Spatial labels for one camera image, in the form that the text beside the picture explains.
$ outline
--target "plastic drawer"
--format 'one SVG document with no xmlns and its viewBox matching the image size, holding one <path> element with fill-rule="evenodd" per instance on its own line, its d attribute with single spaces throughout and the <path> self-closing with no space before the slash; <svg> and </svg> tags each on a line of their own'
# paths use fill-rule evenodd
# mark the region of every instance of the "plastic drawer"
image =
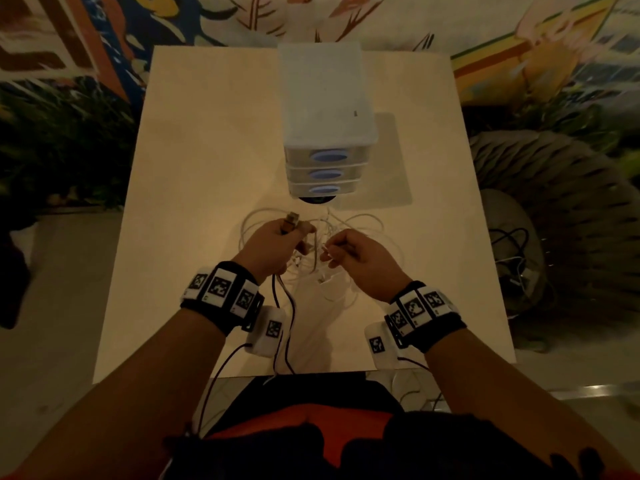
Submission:
<svg viewBox="0 0 640 480">
<path fill-rule="evenodd" d="M 287 164 L 295 168 L 329 168 L 357 165 L 369 161 L 369 147 L 336 148 L 334 150 L 284 149 Z"/>
<path fill-rule="evenodd" d="M 365 166 L 365 163 L 309 168 L 296 168 L 287 165 L 287 178 L 295 184 L 322 184 L 340 180 L 357 180 L 362 176 Z"/>
<path fill-rule="evenodd" d="M 289 182 L 289 193 L 293 197 L 327 197 L 348 194 L 356 190 L 358 180 L 340 180 L 338 182 L 318 182 L 315 184 L 295 184 Z"/>
</svg>

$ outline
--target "wristband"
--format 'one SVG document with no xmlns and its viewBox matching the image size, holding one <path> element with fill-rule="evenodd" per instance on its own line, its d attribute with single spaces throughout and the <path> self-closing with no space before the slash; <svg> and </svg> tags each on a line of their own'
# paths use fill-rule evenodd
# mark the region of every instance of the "wristband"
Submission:
<svg viewBox="0 0 640 480">
<path fill-rule="evenodd" d="M 440 290 L 413 281 L 391 300 L 385 322 L 398 348 L 426 353 L 448 334 L 466 328 L 458 309 Z"/>
<path fill-rule="evenodd" d="M 264 297 L 249 271 L 233 261 L 198 270 L 182 294 L 181 308 L 193 310 L 215 324 L 225 336 L 236 327 L 251 331 Z"/>
</svg>

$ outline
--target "hand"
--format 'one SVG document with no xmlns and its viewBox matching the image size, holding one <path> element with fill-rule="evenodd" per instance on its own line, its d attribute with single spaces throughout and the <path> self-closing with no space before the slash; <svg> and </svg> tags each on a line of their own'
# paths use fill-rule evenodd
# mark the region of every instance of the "hand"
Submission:
<svg viewBox="0 0 640 480">
<path fill-rule="evenodd" d="M 370 297 L 389 303 L 412 279 L 389 251 L 361 232 L 347 229 L 326 242 L 321 261 L 329 267 L 342 266 L 358 287 Z"/>
<path fill-rule="evenodd" d="M 304 238 L 316 228 L 302 221 L 288 234 L 281 234 L 280 227 L 284 219 L 267 222 L 262 225 L 233 258 L 233 261 L 249 271 L 261 285 L 271 274 L 283 274 L 294 250 L 308 254 Z"/>
</svg>

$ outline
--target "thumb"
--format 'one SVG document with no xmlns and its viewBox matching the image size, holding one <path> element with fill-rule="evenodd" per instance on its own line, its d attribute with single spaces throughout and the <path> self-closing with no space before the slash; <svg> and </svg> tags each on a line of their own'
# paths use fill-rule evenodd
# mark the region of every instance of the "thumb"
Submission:
<svg viewBox="0 0 640 480">
<path fill-rule="evenodd" d="M 353 256 L 340 246 L 329 246 L 327 248 L 327 254 L 329 254 L 329 257 L 333 261 L 342 266 L 347 273 L 350 273 L 358 263 Z"/>
<path fill-rule="evenodd" d="M 315 231 L 316 227 L 313 224 L 307 221 L 302 221 L 297 225 L 295 229 L 293 229 L 293 231 L 286 235 L 286 238 L 288 241 L 290 241 L 292 247 L 295 247 L 295 245 L 302 241 L 307 236 L 307 234 Z"/>
</svg>

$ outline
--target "forearm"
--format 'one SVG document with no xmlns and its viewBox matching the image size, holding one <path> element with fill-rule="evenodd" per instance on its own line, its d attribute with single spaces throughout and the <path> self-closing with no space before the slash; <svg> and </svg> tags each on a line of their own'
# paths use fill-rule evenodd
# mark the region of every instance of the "forearm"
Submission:
<svg viewBox="0 0 640 480">
<path fill-rule="evenodd" d="M 540 459 L 563 455 L 578 468 L 578 454 L 592 447 L 607 469 L 629 463 L 578 414 L 501 359 L 468 330 L 436 343 L 425 359 L 451 411 L 490 420 Z"/>
<path fill-rule="evenodd" d="M 181 435 L 225 343 L 180 310 L 55 425 L 22 464 L 27 479 L 157 477 L 167 436 Z"/>
</svg>

